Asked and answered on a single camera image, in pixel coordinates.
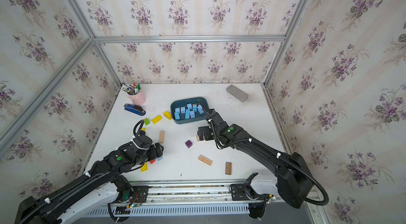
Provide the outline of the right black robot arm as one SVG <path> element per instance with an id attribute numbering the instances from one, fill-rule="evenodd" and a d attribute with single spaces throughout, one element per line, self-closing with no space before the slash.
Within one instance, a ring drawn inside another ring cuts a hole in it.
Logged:
<path id="1" fill-rule="evenodd" d="M 253 173 L 245 182 L 246 193 L 277 194 L 288 205 L 299 209 L 304 202 L 325 206 L 329 196 L 313 177 L 304 158 L 297 152 L 287 154 L 259 141 L 244 128 L 228 125 L 214 109 L 198 100 L 206 116 L 207 126 L 198 128 L 204 141 L 214 141 L 219 150 L 232 148 L 261 163 L 275 176 L 275 180 Z"/>

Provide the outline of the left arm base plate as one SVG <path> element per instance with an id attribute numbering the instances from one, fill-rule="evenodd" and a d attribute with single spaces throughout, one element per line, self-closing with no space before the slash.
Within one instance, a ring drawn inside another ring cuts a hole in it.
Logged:
<path id="1" fill-rule="evenodd" d="M 133 186 L 119 192 L 114 204 L 141 204 L 147 201 L 149 186 Z"/>

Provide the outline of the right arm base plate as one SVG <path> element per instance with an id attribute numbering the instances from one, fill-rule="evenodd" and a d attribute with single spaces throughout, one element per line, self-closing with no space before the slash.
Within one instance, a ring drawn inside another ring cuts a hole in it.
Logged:
<path id="1" fill-rule="evenodd" d="M 278 195 L 278 189 L 274 184 L 232 184 L 229 191 L 233 201 L 263 200 L 265 195 Z"/>

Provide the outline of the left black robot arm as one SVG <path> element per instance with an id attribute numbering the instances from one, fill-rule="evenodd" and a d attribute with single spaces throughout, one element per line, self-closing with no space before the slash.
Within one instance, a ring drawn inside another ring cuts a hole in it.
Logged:
<path id="1" fill-rule="evenodd" d="M 116 200 L 128 202 L 133 192 L 124 174 L 162 157 L 164 147 L 154 143 L 136 123 L 133 137 L 96 161 L 91 169 L 66 186 L 35 199 L 28 197 L 18 208 L 17 224 L 71 224 L 90 211 Z"/>

